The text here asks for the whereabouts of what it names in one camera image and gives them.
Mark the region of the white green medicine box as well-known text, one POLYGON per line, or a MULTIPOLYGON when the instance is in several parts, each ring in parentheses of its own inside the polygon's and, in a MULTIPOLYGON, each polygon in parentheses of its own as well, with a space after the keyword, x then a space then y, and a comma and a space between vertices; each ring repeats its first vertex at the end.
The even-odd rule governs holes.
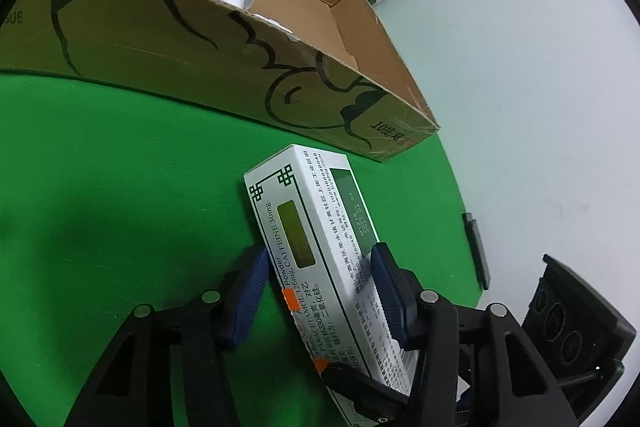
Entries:
POLYGON ((244 181, 316 369, 344 363, 409 395, 416 356, 390 335, 370 270, 378 233, 347 157, 290 145, 245 173, 244 181))

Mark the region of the large cardboard tray box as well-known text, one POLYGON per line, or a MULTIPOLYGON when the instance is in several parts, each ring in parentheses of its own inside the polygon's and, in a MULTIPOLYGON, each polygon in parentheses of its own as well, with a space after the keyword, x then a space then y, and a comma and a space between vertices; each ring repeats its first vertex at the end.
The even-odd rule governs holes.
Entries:
POLYGON ((1 66, 219 109, 376 160, 438 129, 367 0, 16 0, 1 66))

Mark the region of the black strip on wall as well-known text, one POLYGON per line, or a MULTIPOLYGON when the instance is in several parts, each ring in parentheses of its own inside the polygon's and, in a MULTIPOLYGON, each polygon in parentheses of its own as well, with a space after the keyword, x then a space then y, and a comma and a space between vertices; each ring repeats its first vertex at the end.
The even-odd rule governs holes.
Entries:
POLYGON ((480 288, 482 288, 483 291, 488 291, 490 286, 490 273, 482 236, 480 236, 480 227, 478 226, 477 220, 470 212, 463 213, 462 221, 474 262, 478 285, 480 285, 480 288))

